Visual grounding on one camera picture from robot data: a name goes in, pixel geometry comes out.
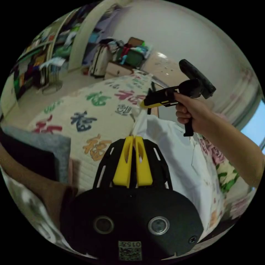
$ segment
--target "screw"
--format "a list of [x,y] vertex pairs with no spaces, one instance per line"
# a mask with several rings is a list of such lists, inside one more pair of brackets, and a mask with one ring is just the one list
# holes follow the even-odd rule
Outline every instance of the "screw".
[[197,237],[194,235],[189,239],[189,244],[193,244],[196,241]]

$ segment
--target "white wall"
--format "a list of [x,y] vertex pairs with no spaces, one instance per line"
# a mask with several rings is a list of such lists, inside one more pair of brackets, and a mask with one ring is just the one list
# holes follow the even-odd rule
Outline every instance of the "white wall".
[[[219,104],[240,78],[240,64],[226,44],[179,5],[160,0],[134,0],[130,5],[113,37],[126,42],[133,36],[176,62],[187,59],[217,88],[211,99]],[[170,109],[168,119],[176,120]]]

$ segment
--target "box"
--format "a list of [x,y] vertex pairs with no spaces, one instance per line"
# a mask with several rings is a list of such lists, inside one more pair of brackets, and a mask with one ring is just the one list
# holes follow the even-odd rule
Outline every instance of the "box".
[[137,38],[134,38],[134,37],[130,37],[129,40],[128,40],[128,44],[131,44],[133,47],[141,46],[143,43],[144,43],[143,40],[137,39]]

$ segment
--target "tiled floor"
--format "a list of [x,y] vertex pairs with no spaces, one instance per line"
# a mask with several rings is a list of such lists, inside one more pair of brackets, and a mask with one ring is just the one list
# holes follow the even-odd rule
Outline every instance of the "tiled floor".
[[18,100],[18,105],[1,122],[3,125],[12,125],[25,129],[33,118],[46,106],[80,88],[102,81],[102,78],[95,79],[92,76],[83,75],[80,70],[74,71],[62,78],[62,88],[52,94],[43,95],[41,91],[32,87]]

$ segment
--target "qr code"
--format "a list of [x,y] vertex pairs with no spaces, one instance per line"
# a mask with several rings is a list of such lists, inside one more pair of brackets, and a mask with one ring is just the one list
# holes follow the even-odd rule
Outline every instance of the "qr code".
[[142,244],[141,242],[119,241],[119,260],[141,261]]

